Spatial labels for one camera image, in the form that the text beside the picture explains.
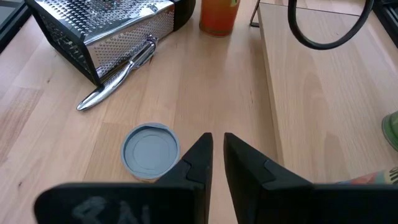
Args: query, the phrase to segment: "metal grater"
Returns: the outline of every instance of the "metal grater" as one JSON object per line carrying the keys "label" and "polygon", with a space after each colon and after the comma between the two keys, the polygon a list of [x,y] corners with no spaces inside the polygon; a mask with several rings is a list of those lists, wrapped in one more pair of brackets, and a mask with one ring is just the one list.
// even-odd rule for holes
{"label": "metal grater", "polygon": [[[50,44],[98,86],[97,92],[112,92],[116,87],[107,85],[118,86],[115,80],[125,77],[116,76],[146,62],[157,40],[183,26],[195,7],[195,0],[26,1]],[[126,67],[131,69],[121,74]]]}

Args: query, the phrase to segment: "black cable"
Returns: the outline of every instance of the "black cable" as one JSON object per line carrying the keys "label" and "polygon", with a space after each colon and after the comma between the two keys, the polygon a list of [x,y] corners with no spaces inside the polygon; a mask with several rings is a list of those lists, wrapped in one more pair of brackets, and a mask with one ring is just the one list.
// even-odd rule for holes
{"label": "black cable", "polygon": [[301,32],[299,26],[297,25],[296,20],[296,5],[297,0],[289,0],[289,5],[287,6],[287,20],[289,22],[290,30],[292,31],[293,35],[296,39],[311,49],[315,50],[329,50],[334,49],[342,45],[343,43],[349,41],[359,30],[362,28],[363,24],[366,22],[369,14],[372,11],[374,0],[366,0],[365,6],[363,8],[362,14],[359,16],[358,21],[354,24],[354,26],[349,30],[344,36],[340,39],[327,44],[320,44],[316,43],[308,38],[306,38],[303,33]]}

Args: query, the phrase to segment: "wooden cutting board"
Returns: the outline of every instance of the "wooden cutting board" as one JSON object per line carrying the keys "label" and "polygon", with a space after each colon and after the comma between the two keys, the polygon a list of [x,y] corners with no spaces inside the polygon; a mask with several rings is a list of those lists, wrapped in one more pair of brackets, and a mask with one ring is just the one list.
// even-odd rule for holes
{"label": "wooden cutting board", "polygon": [[[345,34],[357,16],[298,9],[317,42]],[[398,50],[372,13],[337,49],[304,47],[287,7],[260,4],[259,20],[280,164],[314,182],[337,182],[398,165],[381,121],[398,110]]]}

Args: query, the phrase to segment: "green object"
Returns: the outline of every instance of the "green object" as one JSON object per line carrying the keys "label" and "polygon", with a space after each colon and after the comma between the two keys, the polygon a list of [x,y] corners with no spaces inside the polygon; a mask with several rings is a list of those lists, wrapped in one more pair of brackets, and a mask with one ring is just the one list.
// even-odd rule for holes
{"label": "green object", "polygon": [[398,151],[398,111],[384,117],[382,129],[390,145]]}

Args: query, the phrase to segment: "wooden countertop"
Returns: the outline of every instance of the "wooden countertop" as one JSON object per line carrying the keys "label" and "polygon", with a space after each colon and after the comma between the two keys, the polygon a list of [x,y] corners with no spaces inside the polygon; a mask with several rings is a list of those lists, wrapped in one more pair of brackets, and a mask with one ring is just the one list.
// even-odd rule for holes
{"label": "wooden countertop", "polygon": [[[336,182],[398,165],[381,121],[398,110],[398,50],[371,13],[349,42],[311,50],[293,36],[287,7],[260,4],[264,60],[278,162],[314,182]],[[297,10],[303,33],[331,42],[357,16]]]}
{"label": "wooden countertop", "polygon": [[94,90],[30,18],[0,55],[0,223],[33,223],[44,189],[64,182],[137,182],[120,160],[126,134],[146,122],[172,128],[181,156],[204,133],[214,138],[210,223],[236,223],[223,161],[232,132],[276,159],[261,36],[249,27],[256,1],[242,1],[234,32],[200,32],[192,18],[159,43],[155,57],[107,100],[84,113]]}

